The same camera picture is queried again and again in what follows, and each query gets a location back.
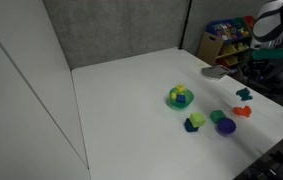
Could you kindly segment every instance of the blue toy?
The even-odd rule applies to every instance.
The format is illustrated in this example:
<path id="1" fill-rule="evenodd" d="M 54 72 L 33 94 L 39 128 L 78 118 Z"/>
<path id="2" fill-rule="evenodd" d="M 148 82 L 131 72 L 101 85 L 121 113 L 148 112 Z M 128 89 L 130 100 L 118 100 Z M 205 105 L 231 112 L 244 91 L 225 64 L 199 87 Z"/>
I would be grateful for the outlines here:
<path id="1" fill-rule="evenodd" d="M 192 126 L 189 118 L 187 118 L 187 120 L 184 122 L 184 127 L 187 130 L 187 132 L 196 132 L 199 129 L 199 127 Z"/>
<path id="2" fill-rule="evenodd" d="M 177 99 L 176 99 L 177 102 L 179 103 L 185 103 L 185 95 L 177 95 Z"/>
<path id="3" fill-rule="evenodd" d="M 222 134 L 232 134 L 236 130 L 237 126 L 233 120 L 224 118 L 220 120 L 217 128 Z"/>
<path id="4" fill-rule="evenodd" d="M 241 97 L 241 101 L 252 100 L 253 97 L 250 96 L 250 91 L 248 88 L 241 89 L 237 91 L 236 95 Z"/>

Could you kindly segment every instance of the toy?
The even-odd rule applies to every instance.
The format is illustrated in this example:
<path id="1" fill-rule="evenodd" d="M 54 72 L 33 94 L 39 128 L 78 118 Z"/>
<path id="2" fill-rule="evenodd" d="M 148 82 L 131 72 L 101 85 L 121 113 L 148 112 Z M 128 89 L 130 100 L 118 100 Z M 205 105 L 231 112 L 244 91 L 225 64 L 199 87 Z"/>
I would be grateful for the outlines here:
<path id="1" fill-rule="evenodd" d="M 178 85 L 169 92 L 169 99 L 172 106 L 177 108 L 187 107 L 194 99 L 191 91 L 183 85 Z"/>
<path id="2" fill-rule="evenodd" d="M 221 110 L 215 110 L 211 112 L 210 118 L 214 124 L 218 124 L 220 120 L 226 118 L 226 116 Z"/>
<path id="3" fill-rule="evenodd" d="M 237 91 L 236 95 L 241 97 L 241 101 L 247 101 L 253 99 L 253 97 L 250 96 L 250 91 L 248 90 L 248 88 L 244 88 Z"/>
<path id="4" fill-rule="evenodd" d="M 187 130 L 187 132 L 196 132 L 198 131 L 199 127 L 193 127 L 189 118 L 184 122 L 184 127 Z"/>
<path id="5" fill-rule="evenodd" d="M 234 112 L 234 114 L 238 115 L 238 116 L 246 116 L 246 117 L 250 117 L 252 110 L 249 106 L 245 106 L 244 108 L 241 107 L 235 107 L 232 110 Z"/>
<path id="6" fill-rule="evenodd" d="M 178 94 L 176 101 L 179 102 L 179 103 L 185 103 L 185 96 Z"/>
<path id="7" fill-rule="evenodd" d="M 236 130 L 236 124 L 229 118 L 221 119 L 217 125 L 218 131 L 222 134 L 232 134 Z"/>
<path id="8" fill-rule="evenodd" d="M 193 127 L 201 127 L 205 124 L 205 118 L 201 113 L 192 113 L 190 116 L 190 122 Z"/>

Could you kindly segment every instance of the green block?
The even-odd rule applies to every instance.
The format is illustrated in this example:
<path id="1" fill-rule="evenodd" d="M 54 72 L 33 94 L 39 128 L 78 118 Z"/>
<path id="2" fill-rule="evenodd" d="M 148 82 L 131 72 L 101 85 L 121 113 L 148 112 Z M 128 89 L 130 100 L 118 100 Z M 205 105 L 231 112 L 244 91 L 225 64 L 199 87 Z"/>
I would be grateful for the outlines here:
<path id="1" fill-rule="evenodd" d="M 215 110 L 215 111 L 212 111 L 210 118 L 214 122 L 214 124 L 218 124 L 219 121 L 223 118 L 226 118 L 226 116 L 221 110 Z"/>
<path id="2" fill-rule="evenodd" d="M 192 113 L 189 119 L 193 127 L 201 127 L 206 121 L 201 113 Z"/>

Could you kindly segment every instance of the wooden shelf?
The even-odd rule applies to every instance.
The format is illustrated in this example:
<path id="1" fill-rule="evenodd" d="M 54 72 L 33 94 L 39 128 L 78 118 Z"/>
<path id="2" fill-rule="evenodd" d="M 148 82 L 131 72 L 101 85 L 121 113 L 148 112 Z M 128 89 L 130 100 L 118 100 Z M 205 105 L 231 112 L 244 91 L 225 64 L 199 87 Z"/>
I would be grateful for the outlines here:
<path id="1" fill-rule="evenodd" d="M 239 53 L 242 53 L 242 52 L 247 51 L 247 50 L 249 50 L 249 48 L 246 48 L 245 50 L 242 50 L 242 51 L 236 51 L 236 52 L 232 52 L 232 53 L 225 54 L 225 55 L 222 55 L 222 56 L 217 56 L 217 59 L 221 59 L 221 58 L 225 58 L 225 57 L 232 56 L 232 55 L 235 55 L 235 54 L 239 54 Z"/>

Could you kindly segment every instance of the red toy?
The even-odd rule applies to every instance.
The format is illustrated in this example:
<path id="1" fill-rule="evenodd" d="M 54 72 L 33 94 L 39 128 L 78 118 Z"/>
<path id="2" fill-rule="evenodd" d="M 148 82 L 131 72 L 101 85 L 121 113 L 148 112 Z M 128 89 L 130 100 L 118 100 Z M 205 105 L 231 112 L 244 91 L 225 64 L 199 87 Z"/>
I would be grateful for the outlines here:
<path id="1" fill-rule="evenodd" d="M 233 112 L 238 116 L 250 117 L 252 110 L 249 106 L 245 106 L 244 108 L 235 107 L 233 108 Z"/>

